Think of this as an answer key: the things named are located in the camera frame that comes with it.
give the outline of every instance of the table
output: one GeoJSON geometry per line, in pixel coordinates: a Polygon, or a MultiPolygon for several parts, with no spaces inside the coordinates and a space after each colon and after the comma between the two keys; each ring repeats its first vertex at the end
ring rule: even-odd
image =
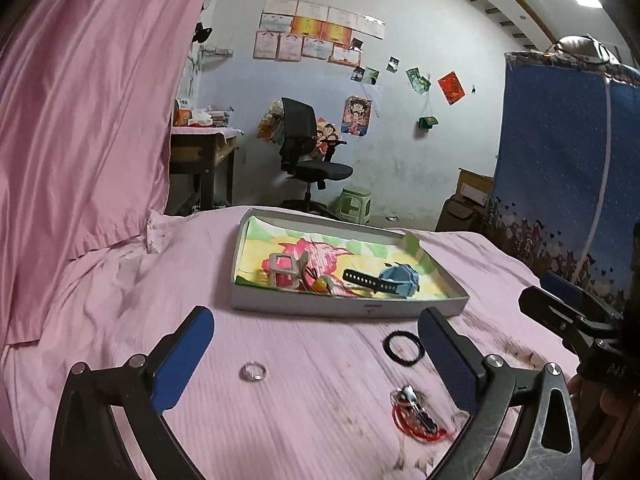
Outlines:
{"type": "Polygon", "coordinates": [[[232,203],[234,155],[238,135],[242,135],[242,132],[234,128],[171,128],[172,158],[169,161],[169,173],[194,176],[194,194],[187,202],[195,203],[199,196],[202,211],[213,209],[216,168],[226,159],[226,200],[232,203]],[[180,156],[174,156],[174,148],[194,150],[182,150],[180,156]]]}

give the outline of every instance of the bed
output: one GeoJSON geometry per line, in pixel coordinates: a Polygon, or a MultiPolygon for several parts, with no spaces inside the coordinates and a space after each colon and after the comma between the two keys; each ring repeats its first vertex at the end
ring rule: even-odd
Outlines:
{"type": "MultiPolygon", "coordinates": [[[[214,313],[216,331],[184,395],[165,413],[207,479],[423,479],[444,455],[466,413],[453,405],[428,357],[412,368],[392,362],[382,340],[415,321],[336,321],[265,316],[230,307],[230,268],[246,207],[171,218],[152,212],[146,234],[66,264],[39,342],[7,346],[2,370],[20,460],[34,480],[48,478],[58,401],[69,368],[121,366],[149,352],[195,305],[214,313]],[[247,361],[268,369],[260,383],[240,379],[247,361]],[[389,393],[405,383],[428,395],[449,440],[423,445],[396,430],[389,393]]],[[[469,293],[450,322],[485,354],[514,366],[577,359],[518,310],[538,280],[527,267],[472,233],[414,232],[469,293]]],[[[153,478],[124,414],[120,431],[142,478],[153,478]]],[[[480,478],[504,449],[508,416],[480,478]]]]}

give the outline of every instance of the bolt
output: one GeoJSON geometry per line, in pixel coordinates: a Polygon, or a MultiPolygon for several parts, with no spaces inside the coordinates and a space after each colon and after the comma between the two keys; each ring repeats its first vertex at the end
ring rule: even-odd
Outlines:
{"type": "Polygon", "coordinates": [[[546,365],[546,371],[551,375],[560,375],[562,373],[562,368],[559,367],[556,363],[549,363],[546,365]]]}
{"type": "Polygon", "coordinates": [[[129,358],[129,366],[131,368],[140,368],[146,362],[146,357],[142,354],[135,354],[129,358]]]}
{"type": "Polygon", "coordinates": [[[492,368],[501,368],[504,365],[504,359],[495,354],[489,355],[486,359],[486,362],[492,368]]]}
{"type": "Polygon", "coordinates": [[[83,363],[83,362],[76,363],[71,367],[71,373],[73,375],[80,375],[85,370],[86,370],[86,363],[83,363]]]}

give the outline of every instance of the black chair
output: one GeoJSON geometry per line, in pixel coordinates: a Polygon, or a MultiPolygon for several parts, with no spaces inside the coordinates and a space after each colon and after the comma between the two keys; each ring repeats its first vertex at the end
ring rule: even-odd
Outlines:
{"type": "Polygon", "coordinates": [[[327,180],[344,180],[353,173],[353,168],[345,164],[331,162],[338,144],[346,144],[343,140],[326,140],[328,147],[323,160],[302,160],[309,155],[318,143],[318,127],[314,109],[293,99],[282,99],[284,108],[284,142],[280,149],[282,171],[291,178],[306,182],[304,200],[285,200],[282,207],[305,213],[318,213],[328,218],[339,220],[324,204],[311,200],[311,184],[318,184],[318,189],[326,189],[327,180]]]}

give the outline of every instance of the black bracelet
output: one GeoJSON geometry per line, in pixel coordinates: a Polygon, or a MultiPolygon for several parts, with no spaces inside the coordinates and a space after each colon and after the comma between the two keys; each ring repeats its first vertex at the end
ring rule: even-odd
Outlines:
{"type": "Polygon", "coordinates": [[[385,350],[385,354],[388,355],[392,361],[407,368],[415,365],[418,361],[420,361],[420,359],[424,357],[424,348],[422,346],[422,343],[420,343],[420,339],[418,338],[418,336],[412,334],[411,332],[406,332],[405,330],[396,330],[395,332],[392,332],[391,334],[386,336],[385,340],[382,342],[382,348],[385,350]],[[406,359],[398,357],[397,354],[394,354],[391,350],[391,340],[395,337],[404,337],[413,342],[418,347],[418,357],[413,361],[407,361],[406,359]]]}

